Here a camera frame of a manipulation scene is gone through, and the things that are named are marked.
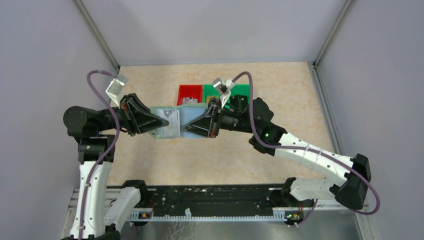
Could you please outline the sage green card holder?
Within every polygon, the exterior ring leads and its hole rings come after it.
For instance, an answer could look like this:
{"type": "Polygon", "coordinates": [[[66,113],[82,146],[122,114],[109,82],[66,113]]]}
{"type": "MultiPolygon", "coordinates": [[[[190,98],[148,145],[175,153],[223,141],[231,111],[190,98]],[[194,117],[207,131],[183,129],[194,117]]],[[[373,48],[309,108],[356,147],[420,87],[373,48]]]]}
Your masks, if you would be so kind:
{"type": "MultiPolygon", "coordinates": [[[[178,106],[154,106],[154,107],[151,108],[151,113],[153,113],[154,115],[157,115],[157,113],[156,113],[157,109],[176,109],[176,110],[179,110],[181,136],[175,137],[175,138],[186,138],[186,139],[201,139],[202,138],[202,137],[197,136],[195,134],[182,131],[182,127],[185,124],[196,119],[197,117],[201,116],[207,109],[206,103],[192,103],[192,104],[184,104],[184,105],[178,105],[178,106]]],[[[153,138],[156,138],[156,139],[173,139],[173,138],[167,138],[167,137],[160,137],[158,135],[158,128],[155,129],[155,130],[149,131],[148,133],[153,138]]]]}

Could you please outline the white patterned credit card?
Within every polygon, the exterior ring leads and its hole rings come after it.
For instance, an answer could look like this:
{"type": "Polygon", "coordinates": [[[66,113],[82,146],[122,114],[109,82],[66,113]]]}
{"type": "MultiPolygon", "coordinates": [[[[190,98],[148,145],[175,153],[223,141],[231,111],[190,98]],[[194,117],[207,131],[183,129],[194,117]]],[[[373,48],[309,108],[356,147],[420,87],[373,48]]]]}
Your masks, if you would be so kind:
{"type": "Polygon", "coordinates": [[[156,114],[167,120],[168,125],[157,129],[162,138],[179,138],[181,136],[180,111],[177,109],[158,108],[156,114]]]}

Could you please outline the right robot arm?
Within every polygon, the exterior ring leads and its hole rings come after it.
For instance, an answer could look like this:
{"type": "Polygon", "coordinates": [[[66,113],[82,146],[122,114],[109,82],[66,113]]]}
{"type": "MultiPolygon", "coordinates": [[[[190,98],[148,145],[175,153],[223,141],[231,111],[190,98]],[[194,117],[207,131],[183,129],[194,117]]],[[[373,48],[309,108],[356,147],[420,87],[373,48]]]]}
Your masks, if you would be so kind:
{"type": "Polygon", "coordinates": [[[201,116],[182,127],[182,131],[203,138],[215,138],[220,130],[252,133],[249,144],[262,153],[288,159],[323,175],[322,178],[287,179],[281,199],[287,206],[305,200],[336,200],[342,206],[361,212],[370,189],[369,160],[362,154],[339,155],[314,146],[272,123],[274,113],[260,98],[243,110],[238,105],[221,108],[213,98],[201,116]]]}

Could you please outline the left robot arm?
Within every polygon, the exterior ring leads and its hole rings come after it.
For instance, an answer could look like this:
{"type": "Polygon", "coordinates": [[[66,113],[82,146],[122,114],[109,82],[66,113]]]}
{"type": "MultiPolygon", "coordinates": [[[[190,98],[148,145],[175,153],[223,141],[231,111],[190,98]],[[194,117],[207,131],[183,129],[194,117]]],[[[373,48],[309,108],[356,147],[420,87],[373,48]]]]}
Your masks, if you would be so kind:
{"type": "Polygon", "coordinates": [[[117,107],[108,105],[104,110],[72,106],[64,112],[63,123],[78,144],[80,171],[76,214],[67,239],[119,240],[132,210],[153,202],[145,181],[127,180],[112,206],[105,209],[107,181],[120,132],[133,137],[165,127],[169,121],[151,113],[131,93],[117,107]]]}

